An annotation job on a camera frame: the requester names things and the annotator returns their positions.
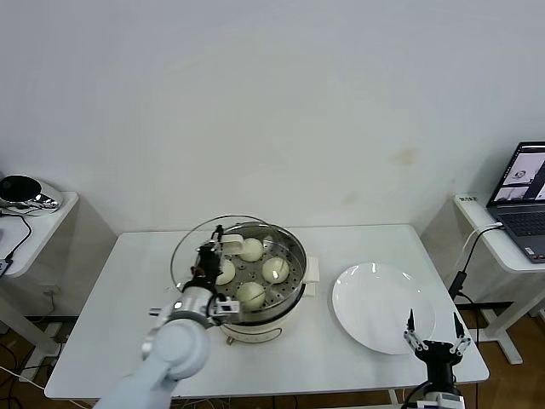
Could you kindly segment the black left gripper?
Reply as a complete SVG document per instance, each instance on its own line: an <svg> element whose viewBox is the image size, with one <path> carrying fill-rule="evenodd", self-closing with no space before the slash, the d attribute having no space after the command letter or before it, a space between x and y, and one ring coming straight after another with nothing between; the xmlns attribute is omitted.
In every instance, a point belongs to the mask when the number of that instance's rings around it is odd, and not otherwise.
<svg viewBox="0 0 545 409"><path fill-rule="evenodd" d="M191 286L202 287L214 291L217 278L221 275L221 239L224 228L221 224L215 227L211 239L202 243L198 248L196 264L191 267Z"/></svg>

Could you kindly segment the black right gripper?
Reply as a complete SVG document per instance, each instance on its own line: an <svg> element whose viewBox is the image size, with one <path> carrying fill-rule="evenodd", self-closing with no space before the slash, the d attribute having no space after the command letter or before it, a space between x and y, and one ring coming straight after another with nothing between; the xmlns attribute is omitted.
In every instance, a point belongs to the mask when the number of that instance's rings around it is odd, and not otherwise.
<svg viewBox="0 0 545 409"><path fill-rule="evenodd" d="M456 341L443 343L436 341L423 341L416 333L414 310L410 310L410 315L404 330L404 339L415 352L416 357L425 363L427 368L427 381L424 383L424 394L437 392L460 395L460 391L455 386L455 377L452 368L458 365L465 350L472 342L464 330L462 322L457 313L453 314Z"/></svg>

